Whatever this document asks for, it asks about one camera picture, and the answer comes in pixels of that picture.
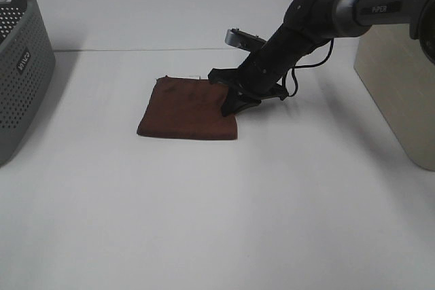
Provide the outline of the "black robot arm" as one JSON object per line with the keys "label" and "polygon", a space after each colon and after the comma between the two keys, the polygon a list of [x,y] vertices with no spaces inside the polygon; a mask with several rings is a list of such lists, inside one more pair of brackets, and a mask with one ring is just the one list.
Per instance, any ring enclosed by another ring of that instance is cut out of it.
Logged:
{"label": "black robot arm", "polygon": [[208,80],[228,86],[223,116],[258,106],[263,100],[284,100],[291,94],[286,77],[298,61],[337,38],[359,37],[374,25],[407,24],[411,39],[434,60],[434,0],[293,0],[283,22],[267,40],[230,29],[225,42],[248,51],[234,69],[212,69]]}

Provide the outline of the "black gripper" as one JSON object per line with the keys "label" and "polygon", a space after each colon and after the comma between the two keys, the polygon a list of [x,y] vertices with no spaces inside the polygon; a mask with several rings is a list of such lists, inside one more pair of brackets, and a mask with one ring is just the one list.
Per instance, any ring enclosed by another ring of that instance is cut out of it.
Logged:
{"label": "black gripper", "polygon": [[228,94],[221,106],[223,116],[256,107],[268,97],[280,97],[284,91],[274,91],[277,82],[303,56],[316,49],[316,43],[302,33],[280,26],[272,37],[236,69],[212,69],[210,84],[227,85]]}

